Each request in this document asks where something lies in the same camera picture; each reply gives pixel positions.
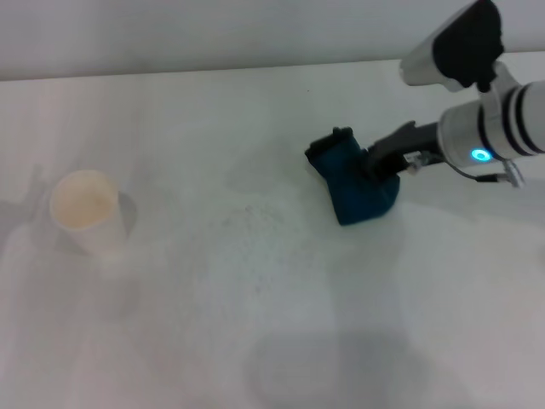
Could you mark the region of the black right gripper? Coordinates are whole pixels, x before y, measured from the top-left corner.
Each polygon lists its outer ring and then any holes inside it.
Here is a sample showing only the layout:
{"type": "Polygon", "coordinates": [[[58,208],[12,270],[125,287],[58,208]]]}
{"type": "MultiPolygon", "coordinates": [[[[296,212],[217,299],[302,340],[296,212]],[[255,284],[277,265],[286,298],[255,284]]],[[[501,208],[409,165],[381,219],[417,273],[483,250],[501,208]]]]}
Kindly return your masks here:
{"type": "MultiPolygon", "coordinates": [[[[327,136],[310,143],[305,151],[308,161],[344,148],[353,140],[353,129],[335,127],[327,136]]],[[[405,154],[415,152],[439,153],[438,124],[417,126],[414,121],[403,124],[368,148],[369,155],[362,163],[362,171],[371,181],[386,181],[405,171],[405,154]]]]}

